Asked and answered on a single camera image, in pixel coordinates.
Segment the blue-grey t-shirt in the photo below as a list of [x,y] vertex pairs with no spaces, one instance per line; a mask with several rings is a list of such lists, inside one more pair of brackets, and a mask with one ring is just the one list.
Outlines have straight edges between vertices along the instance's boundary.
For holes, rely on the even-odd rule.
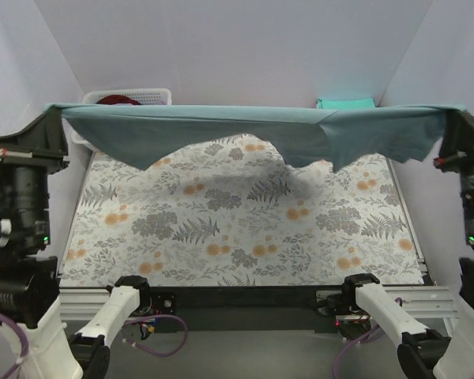
[[422,161],[467,114],[438,105],[362,110],[82,103],[53,107],[87,142],[140,170],[187,145],[238,134],[268,141],[295,168],[326,160],[339,171],[374,153],[402,163]]

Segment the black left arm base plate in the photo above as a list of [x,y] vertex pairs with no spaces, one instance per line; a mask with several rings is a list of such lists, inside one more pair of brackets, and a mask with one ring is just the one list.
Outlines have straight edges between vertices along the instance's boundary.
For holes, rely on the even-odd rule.
[[135,314],[152,316],[156,314],[176,314],[177,296],[170,291],[143,291],[140,294],[140,305]]

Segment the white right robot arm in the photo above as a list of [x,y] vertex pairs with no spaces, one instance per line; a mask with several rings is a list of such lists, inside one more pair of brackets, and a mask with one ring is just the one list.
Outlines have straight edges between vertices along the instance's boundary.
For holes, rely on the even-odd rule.
[[[474,116],[458,111],[448,117],[439,156],[434,166],[460,175],[465,240],[474,250]],[[474,378],[474,259],[461,258],[458,322],[451,337],[444,337],[407,313],[391,299],[372,274],[344,279],[345,306],[370,315],[393,342],[401,369],[408,378]]]

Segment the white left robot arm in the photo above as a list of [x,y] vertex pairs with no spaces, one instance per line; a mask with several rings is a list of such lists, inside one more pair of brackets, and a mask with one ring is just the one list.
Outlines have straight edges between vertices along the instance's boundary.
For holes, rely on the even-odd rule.
[[68,167],[62,116],[51,107],[0,136],[0,332],[23,378],[101,378],[126,320],[151,304],[140,276],[121,277],[91,321],[72,336],[61,318],[58,258],[51,242],[48,178]]

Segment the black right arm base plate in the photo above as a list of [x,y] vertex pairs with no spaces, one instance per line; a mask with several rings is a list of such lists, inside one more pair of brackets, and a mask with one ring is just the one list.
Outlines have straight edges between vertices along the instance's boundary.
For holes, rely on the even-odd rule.
[[315,291],[313,307],[318,314],[334,317],[336,322],[361,324],[371,320],[371,315],[357,306],[356,301],[341,289]]

